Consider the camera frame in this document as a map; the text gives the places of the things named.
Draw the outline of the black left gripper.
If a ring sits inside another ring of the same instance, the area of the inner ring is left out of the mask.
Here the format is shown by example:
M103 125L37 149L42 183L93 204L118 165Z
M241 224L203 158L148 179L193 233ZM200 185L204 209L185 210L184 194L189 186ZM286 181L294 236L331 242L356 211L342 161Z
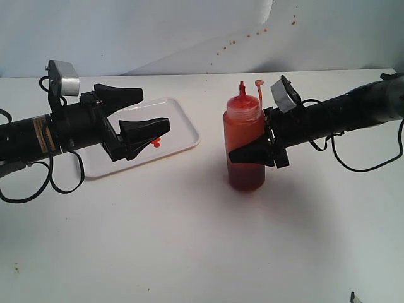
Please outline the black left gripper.
M118 88L95 84L70 105L52 105L52 137L62 152L101 144L112 161L135 159L153 140L170 131L169 118L119 121L120 134L108 117L143 101L142 88Z

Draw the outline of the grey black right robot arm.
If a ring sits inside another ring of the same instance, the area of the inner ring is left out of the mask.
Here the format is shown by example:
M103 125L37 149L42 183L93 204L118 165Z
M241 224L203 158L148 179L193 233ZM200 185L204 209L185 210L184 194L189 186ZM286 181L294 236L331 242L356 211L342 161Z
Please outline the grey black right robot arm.
M390 121L403 120L403 74L381 74L380 80L320 102L302 99L285 77L271 86L276 107L264 109L264 133L229 152L232 163L269 167L289 165L287 148L316 139L334 143L336 136Z

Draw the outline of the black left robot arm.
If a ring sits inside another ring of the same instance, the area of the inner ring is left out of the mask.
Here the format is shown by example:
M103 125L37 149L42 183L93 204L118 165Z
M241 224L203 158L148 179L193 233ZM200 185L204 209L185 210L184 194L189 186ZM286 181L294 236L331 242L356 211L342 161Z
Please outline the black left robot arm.
M100 144L112 161L132 160L170 131L168 118L119 121L116 133L108 117L143 101L140 88L96 84L77 103L66 104L48 92L50 114L1 125L1 175L6 176L49 155Z

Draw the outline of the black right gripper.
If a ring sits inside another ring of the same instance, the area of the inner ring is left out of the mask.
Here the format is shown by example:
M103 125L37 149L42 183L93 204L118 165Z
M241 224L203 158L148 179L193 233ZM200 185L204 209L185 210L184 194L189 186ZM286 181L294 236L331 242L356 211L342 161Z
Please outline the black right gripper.
M286 148L308 142L304 109L296 107L286 113L279 108L264 109L266 134L228 153L234 164L260 164L277 168L290 165Z

